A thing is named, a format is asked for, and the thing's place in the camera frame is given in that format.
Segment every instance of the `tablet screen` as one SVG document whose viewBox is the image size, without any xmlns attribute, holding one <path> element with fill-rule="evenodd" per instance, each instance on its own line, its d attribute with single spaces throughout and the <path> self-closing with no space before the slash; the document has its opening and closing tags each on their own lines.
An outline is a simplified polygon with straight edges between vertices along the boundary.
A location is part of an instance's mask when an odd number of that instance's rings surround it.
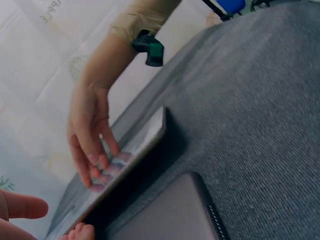
<svg viewBox="0 0 320 240">
<path fill-rule="evenodd" d="M 83 220 L 99 200 L 110 192 L 123 179 L 128 171 L 162 137 L 165 131 L 165 109 L 160 108 L 150 120 L 130 138 L 113 158 L 106 170 L 93 181 L 93 187 L 87 189 L 78 175 L 68 185 L 59 207 L 53 217 L 46 240 L 59 240 L 76 223 Z"/>
</svg>

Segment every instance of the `blue object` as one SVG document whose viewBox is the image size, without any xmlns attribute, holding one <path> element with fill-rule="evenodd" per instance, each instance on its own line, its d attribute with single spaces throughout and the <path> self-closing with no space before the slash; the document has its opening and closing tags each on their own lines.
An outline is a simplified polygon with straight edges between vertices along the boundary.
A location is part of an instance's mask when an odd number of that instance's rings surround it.
<svg viewBox="0 0 320 240">
<path fill-rule="evenodd" d="M 246 6 L 245 0 L 216 0 L 216 2 L 228 13 L 237 14 Z"/>
</svg>

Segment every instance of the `hand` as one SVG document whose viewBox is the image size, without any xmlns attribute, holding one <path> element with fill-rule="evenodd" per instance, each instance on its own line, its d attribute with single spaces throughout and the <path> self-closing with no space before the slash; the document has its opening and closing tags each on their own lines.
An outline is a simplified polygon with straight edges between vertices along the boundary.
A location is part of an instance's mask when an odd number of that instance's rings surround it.
<svg viewBox="0 0 320 240">
<path fill-rule="evenodd" d="M 67 125 L 67 137 L 73 160 L 82 182 L 92 185 L 91 176 L 101 174 L 97 167 L 105 169 L 108 158 L 100 136 L 108 144 L 113 155 L 119 153 L 118 143 L 109 126 L 109 91 L 99 85 L 79 81 L 73 91 Z"/>
<path fill-rule="evenodd" d="M 30 233 L 11 224 L 9 219 L 39 219 L 47 213 L 47 203 L 39 198 L 0 190 L 0 239 L 36 240 Z"/>
</svg>

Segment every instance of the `tablet case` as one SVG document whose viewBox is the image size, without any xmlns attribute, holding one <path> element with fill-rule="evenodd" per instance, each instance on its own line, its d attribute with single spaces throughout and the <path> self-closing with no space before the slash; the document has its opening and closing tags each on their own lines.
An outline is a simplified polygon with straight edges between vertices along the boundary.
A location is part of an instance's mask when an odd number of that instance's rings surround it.
<svg viewBox="0 0 320 240">
<path fill-rule="evenodd" d="M 201 176 L 177 177 L 110 240 L 229 240 Z"/>
</svg>

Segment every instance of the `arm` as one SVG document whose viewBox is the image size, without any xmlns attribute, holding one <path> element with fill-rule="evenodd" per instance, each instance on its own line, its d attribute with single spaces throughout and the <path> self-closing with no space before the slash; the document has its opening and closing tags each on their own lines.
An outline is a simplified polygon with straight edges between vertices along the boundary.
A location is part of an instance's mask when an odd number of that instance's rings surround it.
<svg viewBox="0 0 320 240">
<path fill-rule="evenodd" d="M 131 42 L 142 29 L 157 33 L 181 0 L 133 0 L 110 25 L 109 32 L 84 68 L 82 78 L 88 84 L 110 89 L 132 62 L 136 52 Z M 90 83 L 94 76 L 95 83 Z"/>
</svg>

